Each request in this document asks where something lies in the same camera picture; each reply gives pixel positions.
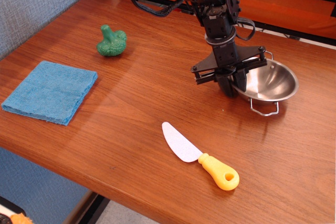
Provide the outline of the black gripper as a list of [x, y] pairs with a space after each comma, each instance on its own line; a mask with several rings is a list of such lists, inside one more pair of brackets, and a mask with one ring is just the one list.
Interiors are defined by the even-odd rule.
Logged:
[[245, 92], [247, 87], [246, 74], [249, 73], [249, 70], [267, 64], [265, 47], [238, 46], [235, 43], [236, 35], [235, 31], [231, 31], [229, 35], [222, 37], [214, 37], [206, 33], [205, 40], [211, 45], [212, 52], [207, 58], [191, 68], [196, 83], [203, 84], [217, 81], [224, 95], [229, 98], [237, 96], [232, 87], [232, 78], [235, 86]]

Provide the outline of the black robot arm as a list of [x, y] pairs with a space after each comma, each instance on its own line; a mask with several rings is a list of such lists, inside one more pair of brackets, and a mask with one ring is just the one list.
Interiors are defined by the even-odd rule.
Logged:
[[190, 2], [202, 27], [205, 40], [211, 45], [212, 52], [207, 58], [191, 68], [198, 84], [215, 81], [221, 90], [233, 97], [233, 87], [245, 92], [247, 74], [251, 69], [267, 64], [265, 47], [243, 47], [235, 44], [238, 37], [236, 25], [254, 23], [239, 17], [239, 0], [180, 0]]

